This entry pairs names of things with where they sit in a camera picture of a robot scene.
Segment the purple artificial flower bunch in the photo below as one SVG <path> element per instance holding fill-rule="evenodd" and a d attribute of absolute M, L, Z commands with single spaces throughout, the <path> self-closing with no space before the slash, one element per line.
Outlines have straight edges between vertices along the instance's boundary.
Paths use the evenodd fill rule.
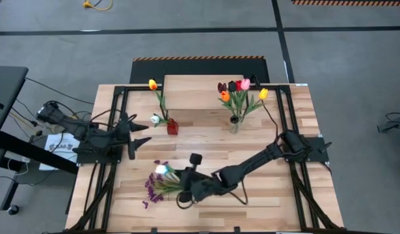
<path fill-rule="evenodd" d="M 168 161 L 155 160 L 154 164 L 156 167 L 160 164 L 169 164 Z M 161 175 L 155 173 L 155 170 L 149 174 L 146 182 L 144 183 L 144 188 L 147 190 L 147 200 L 142 201 L 144 208 L 147 209 L 150 203 L 157 203 L 163 201 L 166 197 L 171 194 L 179 193 L 174 190 L 173 184 L 180 182 L 173 182 L 164 178 Z"/>

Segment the orange artificial tulip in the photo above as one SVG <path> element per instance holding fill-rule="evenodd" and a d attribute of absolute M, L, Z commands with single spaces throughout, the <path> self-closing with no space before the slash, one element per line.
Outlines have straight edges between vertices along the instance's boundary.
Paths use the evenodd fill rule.
<path fill-rule="evenodd" d="M 227 109 L 229 109 L 229 110 L 232 112 L 232 114 L 233 114 L 234 116 L 237 115 L 235 106 L 234 106 L 233 103 L 232 103 L 231 95 L 230 95 L 230 93 L 229 93 L 228 91 L 222 91 L 222 92 L 220 93 L 220 98 L 219 98 L 219 100 L 223 102 L 222 105 L 223 105 L 224 107 L 226 107 Z"/>

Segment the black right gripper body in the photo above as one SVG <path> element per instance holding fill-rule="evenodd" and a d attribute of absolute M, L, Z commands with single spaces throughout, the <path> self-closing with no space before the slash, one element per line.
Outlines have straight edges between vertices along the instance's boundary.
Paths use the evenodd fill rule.
<path fill-rule="evenodd" d="M 199 202 L 208 196 L 216 195 L 219 182 L 208 175 L 196 171 L 196 167 L 202 162 L 202 156 L 192 153 L 189 162 L 192 166 L 186 167 L 186 174 L 183 177 L 179 177 L 180 184 L 184 190 L 178 194 L 178 201 Z"/>

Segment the black desk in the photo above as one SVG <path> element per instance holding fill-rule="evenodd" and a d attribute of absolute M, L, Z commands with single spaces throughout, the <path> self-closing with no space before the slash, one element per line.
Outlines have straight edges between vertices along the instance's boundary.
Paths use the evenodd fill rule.
<path fill-rule="evenodd" d="M 3 167 L 3 157 L 8 151 L 37 162 L 43 159 L 43 148 L 1 130 L 25 83 L 28 71 L 23 66 L 0 66 L 0 168 Z M 75 175 L 78 167 L 65 166 L 63 171 Z"/>

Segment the floor mat with hazard stripe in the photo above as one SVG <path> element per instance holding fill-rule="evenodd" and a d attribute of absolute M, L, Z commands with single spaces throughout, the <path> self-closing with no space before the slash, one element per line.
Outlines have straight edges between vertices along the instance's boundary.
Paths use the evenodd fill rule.
<path fill-rule="evenodd" d="M 292 0 L 294 5 L 400 7 L 400 0 Z"/>

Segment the yellow-orange artificial tulip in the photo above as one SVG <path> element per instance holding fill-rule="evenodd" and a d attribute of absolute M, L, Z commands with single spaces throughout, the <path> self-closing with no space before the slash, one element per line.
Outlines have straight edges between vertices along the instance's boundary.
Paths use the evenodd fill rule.
<path fill-rule="evenodd" d="M 155 79 L 150 79 L 148 81 L 148 86 L 149 86 L 150 90 L 152 90 L 154 92 L 154 94 L 157 96 L 157 99 L 159 101 L 159 108 L 160 108 L 161 113 L 162 113 L 161 117 L 168 120 L 169 117 L 168 117 L 168 110 L 167 110 L 166 105 L 165 105 L 165 95 L 162 94 L 162 93 L 159 93 L 157 91 L 158 90 L 158 84 L 156 83 Z"/>

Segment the red glass vase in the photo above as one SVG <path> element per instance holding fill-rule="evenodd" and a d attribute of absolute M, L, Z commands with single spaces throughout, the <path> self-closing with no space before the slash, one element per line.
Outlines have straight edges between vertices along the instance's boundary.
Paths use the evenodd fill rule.
<path fill-rule="evenodd" d="M 169 118 L 167 122 L 167 133 L 169 135 L 178 135 L 178 131 L 179 131 L 178 123 L 173 118 Z"/>

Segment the white artificial tulip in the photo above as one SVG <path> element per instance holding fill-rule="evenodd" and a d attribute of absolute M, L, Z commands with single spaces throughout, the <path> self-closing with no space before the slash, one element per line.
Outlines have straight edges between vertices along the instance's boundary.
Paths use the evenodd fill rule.
<path fill-rule="evenodd" d="M 162 117 L 160 117 L 157 114 L 153 114 L 152 117 L 150 118 L 151 122 L 153 123 L 154 127 L 158 127 L 161 124 L 168 124 L 169 120 L 164 119 Z"/>
<path fill-rule="evenodd" d="M 177 176 L 177 171 L 169 164 L 158 165 L 155 169 L 155 173 L 173 182 L 180 182 L 180 178 Z"/>

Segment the black floor mat striped edge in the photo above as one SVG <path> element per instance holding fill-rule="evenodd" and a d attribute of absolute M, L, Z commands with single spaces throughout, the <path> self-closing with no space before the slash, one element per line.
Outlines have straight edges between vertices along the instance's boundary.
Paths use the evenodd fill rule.
<path fill-rule="evenodd" d="M 131 65 L 131 84 L 161 82 L 165 75 L 244 75 L 269 83 L 267 62 L 261 55 L 137 57 Z"/>

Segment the wooden shelf with black legs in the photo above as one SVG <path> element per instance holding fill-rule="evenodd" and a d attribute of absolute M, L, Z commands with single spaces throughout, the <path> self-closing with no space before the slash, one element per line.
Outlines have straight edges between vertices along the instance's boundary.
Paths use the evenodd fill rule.
<path fill-rule="evenodd" d="M 200 112 L 211 111 L 229 118 L 232 112 L 222 106 L 218 83 L 228 83 L 243 79 L 243 75 L 165 75 L 165 107 L 176 120 L 178 111 Z"/>

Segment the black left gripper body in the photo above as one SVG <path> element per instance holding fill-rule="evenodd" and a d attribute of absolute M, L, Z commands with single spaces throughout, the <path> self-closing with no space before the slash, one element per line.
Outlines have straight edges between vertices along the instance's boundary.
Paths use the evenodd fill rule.
<path fill-rule="evenodd" d="M 135 115 L 128 116 L 127 112 L 121 112 L 118 123 L 115 126 L 116 139 L 122 140 L 127 145 L 127 152 L 130 160 L 135 159 L 135 150 L 131 141 L 131 132 L 135 130 L 133 120 Z"/>

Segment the white printed paper sheet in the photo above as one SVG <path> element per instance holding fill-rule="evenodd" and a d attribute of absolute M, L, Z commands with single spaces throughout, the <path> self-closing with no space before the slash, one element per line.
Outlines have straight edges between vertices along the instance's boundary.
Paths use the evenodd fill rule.
<path fill-rule="evenodd" d="M 45 136 L 37 144 L 45 150 L 39 167 L 40 170 L 64 170 L 65 166 L 77 164 L 79 141 L 72 134 L 57 133 Z"/>

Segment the yellow artificial tulip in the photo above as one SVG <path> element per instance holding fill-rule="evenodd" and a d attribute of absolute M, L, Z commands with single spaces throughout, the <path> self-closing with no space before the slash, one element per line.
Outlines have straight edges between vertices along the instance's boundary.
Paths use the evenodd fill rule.
<path fill-rule="evenodd" d="M 259 91 L 258 97 L 255 98 L 254 94 L 249 94 L 248 90 L 244 90 L 240 93 L 239 104 L 241 114 L 240 119 L 243 120 L 246 115 L 250 114 L 252 111 L 263 106 L 263 101 L 267 98 L 268 90 L 266 88 L 262 88 Z"/>

